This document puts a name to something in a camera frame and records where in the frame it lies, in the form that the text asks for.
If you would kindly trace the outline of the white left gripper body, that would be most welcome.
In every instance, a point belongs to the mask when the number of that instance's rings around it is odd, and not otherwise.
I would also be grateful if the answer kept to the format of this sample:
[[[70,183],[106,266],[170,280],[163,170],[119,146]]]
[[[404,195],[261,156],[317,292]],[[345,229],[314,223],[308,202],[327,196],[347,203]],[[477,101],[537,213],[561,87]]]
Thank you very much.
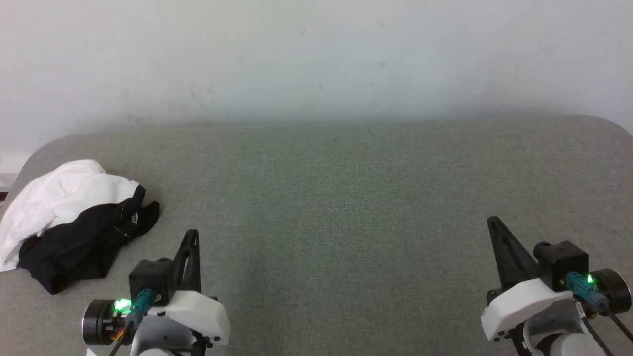
[[[196,291],[176,291],[166,306],[149,310],[147,342],[152,347],[190,346],[194,332],[213,345],[228,346],[231,325],[224,305]]]

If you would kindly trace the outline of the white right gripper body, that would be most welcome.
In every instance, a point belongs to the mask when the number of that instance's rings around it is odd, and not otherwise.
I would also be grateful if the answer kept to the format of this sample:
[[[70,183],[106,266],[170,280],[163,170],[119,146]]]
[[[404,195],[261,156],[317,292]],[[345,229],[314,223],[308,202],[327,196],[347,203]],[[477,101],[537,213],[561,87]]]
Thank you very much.
[[[523,281],[488,302],[481,326],[489,342],[538,343],[576,331],[576,300],[571,291],[552,291],[540,279]]]

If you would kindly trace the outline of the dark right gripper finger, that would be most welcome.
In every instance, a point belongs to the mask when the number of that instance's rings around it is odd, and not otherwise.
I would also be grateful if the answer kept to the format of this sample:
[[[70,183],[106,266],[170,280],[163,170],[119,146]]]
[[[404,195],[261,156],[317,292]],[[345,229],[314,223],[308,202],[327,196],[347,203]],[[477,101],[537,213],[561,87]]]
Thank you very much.
[[[537,262],[503,221],[497,216],[490,216],[487,225],[497,264],[500,288],[507,290],[520,282],[536,279],[538,277]]]

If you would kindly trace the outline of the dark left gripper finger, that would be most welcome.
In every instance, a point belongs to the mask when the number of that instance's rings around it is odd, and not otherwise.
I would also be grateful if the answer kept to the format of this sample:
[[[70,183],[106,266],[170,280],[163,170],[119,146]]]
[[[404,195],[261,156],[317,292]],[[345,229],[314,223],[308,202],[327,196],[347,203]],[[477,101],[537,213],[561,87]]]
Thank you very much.
[[[185,233],[183,241],[174,257],[174,273],[176,290],[196,291],[201,293],[201,266],[199,232],[190,229]]]

